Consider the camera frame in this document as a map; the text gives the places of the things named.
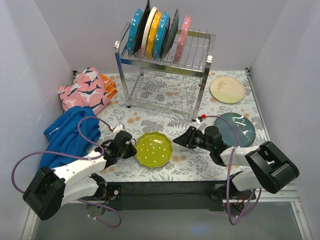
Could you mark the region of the beige plate with sprig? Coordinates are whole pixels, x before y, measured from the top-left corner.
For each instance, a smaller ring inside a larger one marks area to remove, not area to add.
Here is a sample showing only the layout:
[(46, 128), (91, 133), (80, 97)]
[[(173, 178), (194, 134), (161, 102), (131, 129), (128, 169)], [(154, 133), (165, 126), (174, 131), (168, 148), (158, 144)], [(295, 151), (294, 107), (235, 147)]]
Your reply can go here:
[(216, 77), (209, 86), (212, 96), (224, 104), (236, 104), (246, 95), (244, 85), (234, 77)]

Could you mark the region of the pink dotted plate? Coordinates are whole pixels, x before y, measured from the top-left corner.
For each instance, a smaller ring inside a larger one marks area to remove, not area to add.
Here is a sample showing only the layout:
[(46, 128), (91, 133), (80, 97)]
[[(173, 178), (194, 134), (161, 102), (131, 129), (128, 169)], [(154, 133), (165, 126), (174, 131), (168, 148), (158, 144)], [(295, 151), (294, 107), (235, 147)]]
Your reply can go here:
[(177, 47), (176, 47), (174, 58), (172, 61), (173, 63), (178, 63), (182, 57), (183, 50), (188, 37), (188, 33), (191, 27), (191, 23), (192, 23), (192, 18), (189, 15), (186, 15), (180, 31), (180, 36), (178, 39)]

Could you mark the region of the lime green dotted plate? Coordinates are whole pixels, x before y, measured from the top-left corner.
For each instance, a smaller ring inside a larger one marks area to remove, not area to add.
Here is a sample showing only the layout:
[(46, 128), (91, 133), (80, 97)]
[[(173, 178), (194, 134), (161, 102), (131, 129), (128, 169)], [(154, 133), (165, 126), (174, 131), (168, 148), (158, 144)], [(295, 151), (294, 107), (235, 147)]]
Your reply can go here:
[(135, 158), (144, 167), (163, 167), (173, 153), (172, 141), (163, 133), (147, 132), (137, 139)]

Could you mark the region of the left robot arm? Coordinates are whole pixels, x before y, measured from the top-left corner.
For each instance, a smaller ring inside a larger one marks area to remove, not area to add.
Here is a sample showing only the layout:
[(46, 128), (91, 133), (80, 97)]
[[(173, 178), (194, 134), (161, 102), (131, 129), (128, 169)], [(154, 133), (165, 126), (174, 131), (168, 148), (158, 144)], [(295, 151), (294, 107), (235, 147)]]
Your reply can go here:
[(101, 200), (108, 194), (107, 182), (98, 172), (114, 165), (119, 159), (133, 157), (137, 150), (132, 143), (133, 136), (119, 131), (114, 139), (102, 143), (87, 155), (69, 164), (42, 167), (24, 192), (22, 198), (42, 220), (55, 215), (61, 206), (84, 198)]

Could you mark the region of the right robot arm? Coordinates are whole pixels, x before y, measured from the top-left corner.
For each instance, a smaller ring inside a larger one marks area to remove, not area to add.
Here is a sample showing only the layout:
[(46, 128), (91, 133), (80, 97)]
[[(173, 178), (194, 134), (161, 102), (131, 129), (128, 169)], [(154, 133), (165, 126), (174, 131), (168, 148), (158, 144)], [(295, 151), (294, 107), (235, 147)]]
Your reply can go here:
[(298, 167), (273, 142), (266, 141), (253, 147), (228, 146), (215, 126), (207, 126), (204, 130), (191, 126), (173, 142), (188, 149), (208, 151), (212, 161), (219, 166), (249, 167), (249, 171), (229, 174), (225, 185), (214, 190), (232, 199), (254, 189), (276, 194), (300, 175)]

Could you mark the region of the teal floral plate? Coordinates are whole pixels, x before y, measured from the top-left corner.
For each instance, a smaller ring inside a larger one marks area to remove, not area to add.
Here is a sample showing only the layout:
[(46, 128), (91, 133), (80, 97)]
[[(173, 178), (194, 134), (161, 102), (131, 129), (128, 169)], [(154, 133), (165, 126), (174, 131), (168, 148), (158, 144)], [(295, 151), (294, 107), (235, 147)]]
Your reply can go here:
[(240, 146), (242, 148), (249, 147), (256, 138), (256, 131), (254, 125), (244, 115), (238, 113), (224, 113), (220, 116), (226, 120), (231, 126), (222, 119), (217, 118), (214, 126), (218, 128), (222, 135), (223, 142), (232, 147)]

